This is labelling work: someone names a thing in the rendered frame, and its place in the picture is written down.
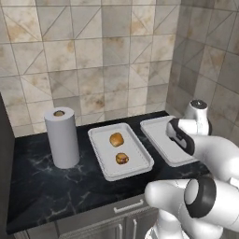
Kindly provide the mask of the brown potato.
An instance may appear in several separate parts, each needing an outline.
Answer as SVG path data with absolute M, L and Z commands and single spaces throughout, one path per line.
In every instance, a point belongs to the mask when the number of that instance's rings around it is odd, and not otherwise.
M 110 135 L 109 142 L 116 148 L 124 143 L 124 139 L 120 133 L 114 133 Z

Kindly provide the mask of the brown chicken drumstick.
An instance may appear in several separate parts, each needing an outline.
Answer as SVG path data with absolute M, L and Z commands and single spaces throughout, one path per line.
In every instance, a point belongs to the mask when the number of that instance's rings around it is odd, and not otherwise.
M 118 164 L 125 164 L 129 161 L 129 157 L 125 153 L 118 153 L 116 155 L 116 162 Z

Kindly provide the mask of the white tray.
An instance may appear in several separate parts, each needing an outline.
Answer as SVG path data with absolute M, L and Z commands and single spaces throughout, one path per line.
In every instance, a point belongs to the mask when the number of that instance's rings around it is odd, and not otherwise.
M 109 142 L 111 134 L 120 133 L 124 143 L 113 147 Z M 149 172 L 154 161 L 127 123 L 118 123 L 88 130 L 92 148 L 107 181 L 116 181 Z M 116 155 L 125 153 L 129 161 L 116 162 Z
M 141 130 L 169 166 L 179 167 L 196 162 L 166 135 L 167 123 L 173 118 L 166 116 L 143 120 L 140 122 Z

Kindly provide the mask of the white paper towel roll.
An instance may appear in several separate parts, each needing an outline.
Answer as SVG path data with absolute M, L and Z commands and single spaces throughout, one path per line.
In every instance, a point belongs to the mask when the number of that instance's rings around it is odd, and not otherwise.
M 44 115 L 54 165 L 60 169 L 73 168 L 79 162 L 75 111 L 55 107 Z

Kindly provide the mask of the grey drawer front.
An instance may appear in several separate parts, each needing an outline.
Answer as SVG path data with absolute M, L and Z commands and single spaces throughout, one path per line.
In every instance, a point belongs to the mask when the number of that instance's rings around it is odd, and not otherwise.
M 140 199 L 144 200 L 144 204 L 135 209 L 128 210 L 123 213 L 115 214 L 113 208 L 121 208 L 130 204 L 135 204 L 140 201 Z M 117 201 L 113 204 L 107 204 L 101 207 L 94 208 L 92 210 L 79 213 L 77 215 L 73 215 L 72 217 L 62 218 L 56 222 L 57 229 L 60 234 L 65 232 L 71 232 L 73 230 L 82 229 L 87 226 L 91 226 L 93 224 L 103 222 L 106 220 L 111 220 L 113 218 L 124 218 L 128 215 L 131 215 L 135 211 L 141 211 L 145 208 L 149 208 L 146 203 L 145 196 L 143 194 L 137 195 L 125 200 Z

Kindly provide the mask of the grey cupboard door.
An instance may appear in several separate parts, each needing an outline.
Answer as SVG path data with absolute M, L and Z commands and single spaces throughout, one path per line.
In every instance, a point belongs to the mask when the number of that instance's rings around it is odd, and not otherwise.
M 118 239 L 118 225 L 124 225 L 123 218 L 106 220 L 82 229 L 65 232 L 59 239 Z
M 133 239 L 133 219 L 137 221 L 136 239 L 145 239 L 147 232 L 153 227 L 158 216 L 158 210 L 154 208 L 145 208 L 141 211 L 135 211 L 126 217 L 125 239 Z

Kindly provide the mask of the dark grey appliance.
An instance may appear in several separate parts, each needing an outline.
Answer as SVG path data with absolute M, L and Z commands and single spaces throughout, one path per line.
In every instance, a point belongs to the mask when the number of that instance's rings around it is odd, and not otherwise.
M 0 239 L 7 239 L 7 211 L 15 137 L 0 93 Z

